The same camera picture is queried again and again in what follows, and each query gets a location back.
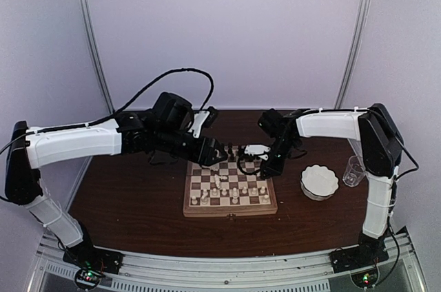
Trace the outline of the wooden chess board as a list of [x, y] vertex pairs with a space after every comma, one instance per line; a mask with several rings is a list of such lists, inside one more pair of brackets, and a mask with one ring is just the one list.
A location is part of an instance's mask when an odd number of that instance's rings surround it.
[[[187, 218], [214, 218], [227, 216], [262, 216], [272, 215], [278, 211], [276, 192], [271, 178], [263, 179], [259, 174], [252, 175], [260, 167], [261, 159], [246, 158], [237, 165], [225, 161], [215, 165], [204, 167], [196, 163], [188, 162], [185, 191], [183, 198], [183, 215]], [[220, 189], [215, 187], [212, 182], [211, 170], [219, 170], [219, 174], [227, 175], [228, 179], [223, 181]], [[260, 193], [260, 188], [265, 186], [269, 195], [267, 204], [262, 202], [265, 194]], [[242, 188], [247, 187], [247, 195], [242, 194]], [[258, 194], [252, 196], [251, 189], [256, 187]], [[207, 205], [201, 205], [200, 199], [203, 195], [203, 189], [208, 190], [209, 202]], [[222, 190], [226, 188], [228, 195], [223, 196]], [[239, 192], [239, 203], [231, 203], [231, 192], [237, 188]], [[191, 197], [198, 198], [198, 204], [191, 204]]]

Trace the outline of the white knight chess piece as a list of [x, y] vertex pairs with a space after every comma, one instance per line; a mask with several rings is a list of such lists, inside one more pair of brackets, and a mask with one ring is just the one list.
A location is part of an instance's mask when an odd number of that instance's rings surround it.
[[209, 196], [207, 194], [203, 194], [200, 199], [201, 205], [207, 205], [209, 202]]

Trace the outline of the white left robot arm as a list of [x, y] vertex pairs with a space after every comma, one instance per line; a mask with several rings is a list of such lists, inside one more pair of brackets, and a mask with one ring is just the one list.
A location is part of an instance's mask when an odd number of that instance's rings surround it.
[[87, 229], [60, 208], [40, 185], [40, 168], [82, 157], [160, 151], [175, 158], [211, 166], [227, 159], [223, 144], [201, 135], [216, 114], [195, 115], [188, 131], [181, 118], [160, 118], [153, 110], [124, 111], [98, 124], [82, 123], [40, 129], [19, 121], [7, 151], [3, 200], [25, 207], [48, 228], [84, 267], [99, 261]]

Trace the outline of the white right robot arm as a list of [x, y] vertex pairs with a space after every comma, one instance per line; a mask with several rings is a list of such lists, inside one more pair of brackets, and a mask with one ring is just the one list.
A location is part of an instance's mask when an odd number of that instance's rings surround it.
[[361, 146], [368, 198], [365, 221], [353, 250], [359, 265], [368, 265], [380, 253], [380, 244], [396, 199], [396, 182], [402, 158], [402, 137], [383, 104], [353, 109], [297, 109], [281, 114], [262, 113], [259, 127], [273, 139], [267, 158], [260, 165], [263, 177], [282, 174], [289, 152], [304, 138], [341, 138]]

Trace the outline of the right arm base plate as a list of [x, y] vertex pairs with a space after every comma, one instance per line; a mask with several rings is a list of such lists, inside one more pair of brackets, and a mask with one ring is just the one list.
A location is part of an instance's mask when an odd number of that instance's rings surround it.
[[384, 262], [389, 259], [389, 254], [385, 250], [380, 250], [375, 255], [362, 255], [360, 247], [356, 246], [347, 249], [338, 248], [329, 254], [329, 259], [334, 273], [341, 273], [374, 265], [376, 261]]

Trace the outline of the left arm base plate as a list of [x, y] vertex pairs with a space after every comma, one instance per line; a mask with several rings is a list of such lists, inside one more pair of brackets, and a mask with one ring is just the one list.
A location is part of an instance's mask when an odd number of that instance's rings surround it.
[[91, 258], [79, 260], [71, 252], [63, 254], [63, 261], [73, 264], [80, 269], [91, 269], [97, 273], [118, 274], [123, 262], [124, 255], [117, 251], [95, 249]]

